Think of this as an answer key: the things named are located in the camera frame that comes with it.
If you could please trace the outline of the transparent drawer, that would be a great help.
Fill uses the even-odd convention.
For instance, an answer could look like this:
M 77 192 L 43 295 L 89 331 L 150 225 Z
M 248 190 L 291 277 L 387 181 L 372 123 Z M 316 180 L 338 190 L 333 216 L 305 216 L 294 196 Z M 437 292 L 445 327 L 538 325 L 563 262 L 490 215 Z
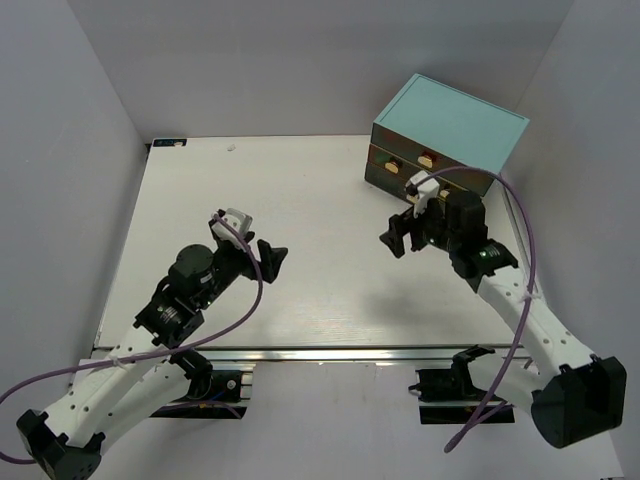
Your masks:
M 364 178 L 369 184 L 400 199 L 406 198 L 405 185 L 420 168 L 390 152 L 369 145 Z
M 439 178 L 446 182 L 481 195 L 484 195 L 493 183 L 493 178 L 487 174 L 468 169 L 442 173 L 442 170 L 462 166 L 462 163 L 377 124 L 372 127 L 370 144 L 413 163 L 420 170 L 437 173 Z

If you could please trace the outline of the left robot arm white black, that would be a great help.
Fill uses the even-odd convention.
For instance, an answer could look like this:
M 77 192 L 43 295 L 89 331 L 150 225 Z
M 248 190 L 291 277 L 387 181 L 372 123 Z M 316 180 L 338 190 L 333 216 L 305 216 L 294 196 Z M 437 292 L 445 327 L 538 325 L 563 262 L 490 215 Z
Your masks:
M 33 460 L 51 479 L 87 479 L 103 454 L 137 423 L 210 379 L 212 366 L 181 345 L 204 322 L 204 311 L 240 276 L 260 286 L 277 278 L 288 250 L 258 240 L 260 255 L 217 238 L 216 247 L 183 248 L 149 303 L 111 350 L 64 397 L 28 410 L 17 429 Z

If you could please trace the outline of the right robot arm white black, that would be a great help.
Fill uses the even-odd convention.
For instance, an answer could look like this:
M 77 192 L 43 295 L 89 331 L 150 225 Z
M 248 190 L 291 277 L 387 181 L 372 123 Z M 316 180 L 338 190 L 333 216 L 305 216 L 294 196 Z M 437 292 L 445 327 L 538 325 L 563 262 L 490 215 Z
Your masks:
M 513 331 L 537 369 L 510 365 L 494 396 L 528 413 L 544 440 L 564 448 L 619 427 L 626 370 L 615 357 L 601 358 L 573 336 L 546 303 L 527 290 L 515 256 L 491 239 L 485 206 L 472 192 L 431 196 L 390 217 L 380 240 L 393 255 L 432 246 L 448 253 L 456 274 Z

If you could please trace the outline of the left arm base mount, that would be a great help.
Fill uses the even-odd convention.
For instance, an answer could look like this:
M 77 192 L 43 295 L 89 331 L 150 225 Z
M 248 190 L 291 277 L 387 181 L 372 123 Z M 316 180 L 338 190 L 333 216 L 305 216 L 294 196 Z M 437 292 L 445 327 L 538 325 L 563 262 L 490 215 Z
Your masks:
M 251 398 L 253 372 L 246 367 L 215 366 L 191 349 L 172 355 L 189 381 L 186 393 L 154 412 L 152 418 L 241 420 Z

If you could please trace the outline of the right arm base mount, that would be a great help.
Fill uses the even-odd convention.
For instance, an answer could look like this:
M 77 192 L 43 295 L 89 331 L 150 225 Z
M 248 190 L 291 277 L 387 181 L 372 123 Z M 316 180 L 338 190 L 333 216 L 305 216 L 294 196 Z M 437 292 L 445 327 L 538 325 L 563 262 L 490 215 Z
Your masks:
M 417 370 L 417 381 L 408 392 L 417 397 L 420 424 L 463 426 L 486 394 L 472 384 L 468 364 L 495 353 L 493 348 L 474 345 L 455 354 L 446 367 Z

